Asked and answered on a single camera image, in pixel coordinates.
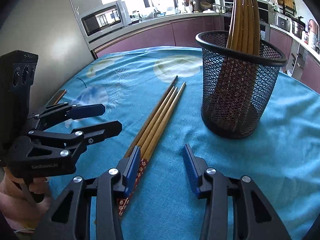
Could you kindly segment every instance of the wooden chopstick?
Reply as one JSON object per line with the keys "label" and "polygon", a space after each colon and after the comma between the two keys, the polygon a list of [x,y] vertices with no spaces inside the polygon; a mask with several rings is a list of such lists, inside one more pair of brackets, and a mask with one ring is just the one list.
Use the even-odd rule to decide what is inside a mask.
{"label": "wooden chopstick", "polygon": [[150,142],[145,154],[143,155],[143,159],[146,159],[147,161],[150,160],[150,158],[151,158],[151,156],[153,154],[153,151],[155,150],[156,145],[157,145],[157,143],[158,143],[158,141],[159,141],[159,139],[160,139],[165,127],[167,126],[167,123],[168,123],[168,121],[169,121],[169,119],[170,119],[170,117],[172,115],[172,112],[173,112],[177,102],[179,101],[179,98],[180,98],[185,86],[186,86],[186,83],[184,82],[182,84],[181,88],[179,89],[179,92],[177,93],[176,97],[174,98],[172,104],[170,105],[168,111],[166,112],[163,120],[161,121],[161,123],[160,123],[160,125],[159,125],[159,127],[158,127],[158,129],[157,129],[157,131],[155,133],[155,135],[153,136],[153,138],[152,138],[152,140],[151,140],[151,142]]}
{"label": "wooden chopstick", "polygon": [[[146,169],[146,166],[148,165],[148,161],[150,160],[150,157],[151,157],[154,149],[156,148],[156,144],[158,143],[185,86],[186,86],[186,83],[184,82],[178,93],[177,93],[177,88],[174,89],[174,91],[171,95],[171,97],[174,98],[173,101],[171,101],[171,103],[170,103],[170,99],[169,99],[167,102],[167,104],[170,103],[169,108],[166,109],[166,107],[165,107],[161,112],[161,113],[165,113],[165,115],[164,115],[162,121],[160,122],[160,125],[158,126],[158,129],[156,130],[156,133],[154,134],[154,136],[153,136],[153,138],[147,148],[147,154],[144,154],[143,158],[140,161],[139,171],[138,171],[137,178],[136,178],[136,181],[135,181],[135,184],[133,187],[133,192],[134,192],[134,189],[137,187],[138,183],[140,182],[140,179]],[[128,203],[129,203],[129,200],[131,199],[131,197],[133,195],[133,192],[126,199],[118,199],[119,217],[121,217],[123,215],[123,212],[126,209]]]}
{"label": "wooden chopstick", "polygon": [[259,56],[260,54],[260,16],[258,1],[252,0],[253,3],[253,17],[254,17],[254,38],[253,38],[253,54]]}
{"label": "wooden chopstick", "polygon": [[176,76],[174,78],[174,80],[171,82],[171,84],[169,85],[169,87],[167,88],[167,90],[164,92],[164,94],[162,95],[162,97],[160,98],[159,102],[156,104],[156,106],[153,108],[152,112],[150,113],[150,115],[148,116],[148,118],[146,119],[146,121],[144,122],[143,126],[141,127],[140,131],[138,132],[138,134],[136,135],[136,137],[133,139],[132,143],[130,144],[129,148],[127,149],[127,151],[124,154],[124,157],[129,157],[133,151],[133,148],[137,145],[137,143],[139,142],[141,136],[143,135],[144,131],[146,130],[146,128],[148,127],[150,121],[152,120],[153,116],[156,114],[156,112],[158,111],[159,107],[161,106],[162,102],[164,101],[164,99],[166,98],[167,94],[169,93],[169,91],[171,90],[171,88],[173,87],[173,85],[175,84],[175,82],[177,81],[178,76]]}
{"label": "wooden chopstick", "polygon": [[148,134],[147,138],[145,139],[143,145],[141,146],[141,158],[143,158],[149,144],[151,143],[155,133],[157,132],[158,127],[160,126],[162,120],[164,119],[168,109],[170,109],[170,106],[172,105],[172,102],[174,101],[174,99],[176,98],[176,95],[178,93],[178,88],[176,87],[173,91],[173,93],[171,94],[168,102],[165,104],[164,109],[162,110],[161,114],[159,115],[158,119],[156,120],[156,122],[154,123],[154,126],[152,127],[150,133]]}
{"label": "wooden chopstick", "polygon": [[175,87],[172,87],[169,94],[167,94],[166,98],[164,99],[164,101],[162,102],[161,106],[159,107],[158,111],[156,112],[156,114],[154,115],[154,117],[152,118],[152,120],[150,121],[148,127],[146,128],[146,130],[144,131],[143,135],[141,136],[139,142],[137,143],[137,145],[141,148],[142,145],[144,144],[144,142],[146,141],[146,138],[148,137],[150,131],[152,130],[153,126],[155,125],[156,121],[158,120],[162,110],[164,109],[165,105],[167,104],[169,98],[171,97],[173,91],[174,91]]}

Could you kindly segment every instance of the finger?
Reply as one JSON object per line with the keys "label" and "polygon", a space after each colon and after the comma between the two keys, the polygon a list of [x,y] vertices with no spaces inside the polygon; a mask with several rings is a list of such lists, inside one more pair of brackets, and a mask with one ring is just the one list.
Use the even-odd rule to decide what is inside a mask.
{"label": "finger", "polygon": [[47,193],[49,190],[49,185],[46,182],[42,182],[42,183],[38,183],[38,184],[31,183],[29,185],[29,190],[31,192],[36,193],[36,194]]}
{"label": "finger", "polygon": [[2,193],[0,193],[0,210],[5,217],[15,221],[38,220],[41,218],[41,214],[35,209],[35,205]]}
{"label": "finger", "polygon": [[35,183],[35,184],[37,184],[37,183],[41,183],[41,182],[45,182],[47,180],[47,178],[46,177],[42,177],[42,178],[33,178],[33,182]]}
{"label": "finger", "polygon": [[25,198],[22,190],[19,187],[17,187],[11,179],[8,178],[8,175],[6,173],[4,174],[4,179],[0,183],[0,191],[11,197],[20,199]]}
{"label": "finger", "polygon": [[16,183],[24,183],[24,180],[23,179],[18,179],[16,177],[14,177],[11,173],[11,171],[7,168],[7,167],[4,167],[4,172],[5,174],[8,176],[8,178]]}

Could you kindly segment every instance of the black mesh basket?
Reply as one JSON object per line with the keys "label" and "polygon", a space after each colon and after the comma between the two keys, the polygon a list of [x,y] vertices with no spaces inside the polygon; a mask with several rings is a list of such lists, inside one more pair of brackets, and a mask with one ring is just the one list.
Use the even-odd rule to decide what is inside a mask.
{"label": "black mesh basket", "polygon": [[203,57],[201,116],[214,133],[242,138],[257,126],[287,58],[263,40],[259,57],[226,49],[228,35],[211,31],[196,36]]}

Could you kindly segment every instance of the kitchen cabinet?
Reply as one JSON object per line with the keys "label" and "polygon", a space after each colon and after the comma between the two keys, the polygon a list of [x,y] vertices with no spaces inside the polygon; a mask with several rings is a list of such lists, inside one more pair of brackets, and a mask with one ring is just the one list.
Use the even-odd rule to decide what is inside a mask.
{"label": "kitchen cabinet", "polygon": [[125,38],[99,51],[97,56],[99,58],[108,53],[157,46],[175,46],[171,24],[159,26]]}
{"label": "kitchen cabinet", "polygon": [[219,17],[199,17],[172,23],[176,46],[200,48],[196,43],[196,35],[206,31],[220,30]]}
{"label": "kitchen cabinet", "polygon": [[287,58],[289,58],[292,42],[292,38],[290,36],[270,28],[269,42],[282,51]]}
{"label": "kitchen cabinet", "polygon": [[316,62],[309,54],[306,58],[301,82],[320,93],[320,64]]}
{"label": "kitchen cabinet", "polygon": [[179,21],[167,22],[165,25],[138,30],[137,34],[130,35],[118,42],[111,42],[97,52],[97,56],[102,57],[108,53],[142,49],[157,46],[182,46],[199,48],[196,44],[196,35],[206,31],[223,30],[223,17],[203,16]]}

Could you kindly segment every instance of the kitchen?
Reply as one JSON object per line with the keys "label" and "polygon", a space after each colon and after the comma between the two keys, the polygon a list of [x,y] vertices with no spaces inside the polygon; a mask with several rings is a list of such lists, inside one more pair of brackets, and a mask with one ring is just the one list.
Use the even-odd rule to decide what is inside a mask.
{"label": "kitchen", "polygon": [[[36,94],[39,90],[42,93],[32,97],[31,109],[45,104],[68,79],[104,53],[166,45],[198,47],[195,43],[196,34],[228,29],[232,3],[232,0],[214,0],[216,5],[212,6],[206,0],[121,0],[127,7],[128,13],[124,17],[126,20],[113,23],[109,27],[104,25],[104,29],[88,35],[82,18],[98,15],[95,12],[108,8],[107,4],[115,1],[119,0],[40,0],[37,3],[35,0],[19,1],[0,29],[0,40],[6,44],[6,47],[0,48],[0,53],[5,54],[19,46],[19,49],[36,51],[41,55],[40,64],[45,67],[39,68],[37,75],[50,75],[52,81],[44,84],[44,79],[38,79],[33,85],[31,94]],[[267,1],[258,0],[261,5],[260,15],[263,17],[260,22],[261,37],[286,54],[289,61],[284,71],[288,75],[319,92],[319,54],[306,44],[302,37],[292,33],[293,21],[282,14],[282,5],[273,6]],[[315,21],[315,18],[303,0],[293,1],[296,11],[294,17],[303,17],[300,23],[305,24],[304,36],[307,36],[310,34],[309,21]],[[156,12],[152,4],[158,7]],[[272,7],[278,7],[280,12],[272,11]],[[290,29],[276,27],[275,15],[284,20],[289,19],[287,28],[289,26]],[[59,59],[55,57],[55,53],[60,54]]]}
{"label": "kitchen", "polygon": [[[121,15],[125,20],[121,22],[117,18],[118,24],[99,23],[100,26],[93,27],[95,33],[89,33],[87,25],[83,24],[88,13],[91,17],[99,13],[101,18],[101,10],[114,6],[114,1],[71,0],[95,58],[105,53],[173,43],[198,47],[194,42],[196,32],[211,27],[229,30],[233,6],[233,0],[121,0],[124,4]],[[258,0],[258,5],[261,38],[278,47],[288,58],[288,65],[282,71],[319,92],[320,81],[314,78],[314,72],[320,71],[318,24],[304,2]],[[171,23],[172,27],[164,27],[165,23]],[[153,36],[151,29],[156,27],[157,35]]]}

